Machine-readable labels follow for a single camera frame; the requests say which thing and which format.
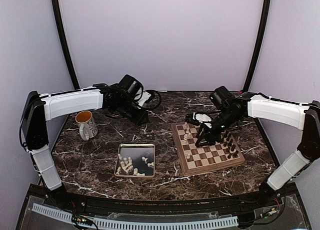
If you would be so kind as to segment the silver metal tray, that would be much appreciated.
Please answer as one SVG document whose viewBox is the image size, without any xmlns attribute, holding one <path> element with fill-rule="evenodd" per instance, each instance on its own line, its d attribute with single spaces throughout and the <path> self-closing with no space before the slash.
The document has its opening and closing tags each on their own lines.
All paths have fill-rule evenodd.
<svg viewBox="0 0 320 230">
<path fill-rule="evenodd" d="M 152 178 L 155 176 L 156 146 L 154 144 L 120 144 L 115 177 Z"/>
</svg>

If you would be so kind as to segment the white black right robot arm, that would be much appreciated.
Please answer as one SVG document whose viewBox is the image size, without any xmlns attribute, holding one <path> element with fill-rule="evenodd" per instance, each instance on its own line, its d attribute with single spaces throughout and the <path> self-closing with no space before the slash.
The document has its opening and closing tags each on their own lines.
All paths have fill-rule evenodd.
<svg viewBox="0 0 320 230">
<path fill-rule="evenodd" d="M 218 116 L 207 112 L 194 112 L 190 122 L 200 125 L 199 140 L 212 145 L 222 139 L 222 132 L 239 120 L 251 117 L 260 121 L 267 139 L 277 157 L 278 166 L 259 186 L 255 202 L 267 206 L 287 182 L 299 176 L 320 157 L 320 103 L 291 102 L 263 93 L 243 92 L 234 96 L 226 87 L 215 89 L 209 96 L 218 110 Z M 292 152 L 287 158 L 281 153 Z"/>
</svg>

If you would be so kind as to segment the white chess queen piece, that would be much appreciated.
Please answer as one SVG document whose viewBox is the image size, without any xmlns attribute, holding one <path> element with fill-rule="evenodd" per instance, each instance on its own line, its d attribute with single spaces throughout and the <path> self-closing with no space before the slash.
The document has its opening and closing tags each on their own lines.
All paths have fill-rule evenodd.
<svg viewBox="0 0 320 230">
<path fill-rule="evenodd" d="M 185 135 L 183 136 L 183 143 L 188 144 L 188 139 L 185 139 Z"/>
</svg>

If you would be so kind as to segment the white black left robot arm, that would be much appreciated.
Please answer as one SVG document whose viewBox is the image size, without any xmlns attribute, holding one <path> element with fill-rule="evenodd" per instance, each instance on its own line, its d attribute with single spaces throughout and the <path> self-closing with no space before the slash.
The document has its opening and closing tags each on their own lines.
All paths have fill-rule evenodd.
<svg viewBox="0 0 320 230">
<path fill-rule="evenodd" d="M 124 75 L 112 85 L 99 83 L 58 93 L 29 92 L 19 123 L 19 143 L 29 153 L 35 172 L 44 181 L 49 199 L 60 208 L 71 203 L 53 160 L 48 122 L 67 119 L 81 111 L 105 109 L 108 118 L 113 118 L 116 113 L 135 125 L 143 125 L 149 120 L 149 112 L 161 102 L 157 90 L 146 90 L 130 75 Z"/>
</svg>

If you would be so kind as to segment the wooden chessboard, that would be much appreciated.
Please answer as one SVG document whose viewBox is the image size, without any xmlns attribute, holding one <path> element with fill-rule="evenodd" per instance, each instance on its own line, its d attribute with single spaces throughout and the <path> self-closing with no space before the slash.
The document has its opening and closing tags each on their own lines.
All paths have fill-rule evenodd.
<svg viewBox="0 0 320 230">
<path fill-rule="evenodd" d="M 173 123 L 171 127 L 174 143 L 184 176 L 198 175 L 238 166 L 245 162 L 245 158 L 235 140 L 239 154 L 235 159 L 227 160 L 221 143 L 211 146 L 196 146 L 198 126 L 188 124 L 190 130 L 188 144 L 183 143 L 186 129 L 185 123 Z"/>
</svg>

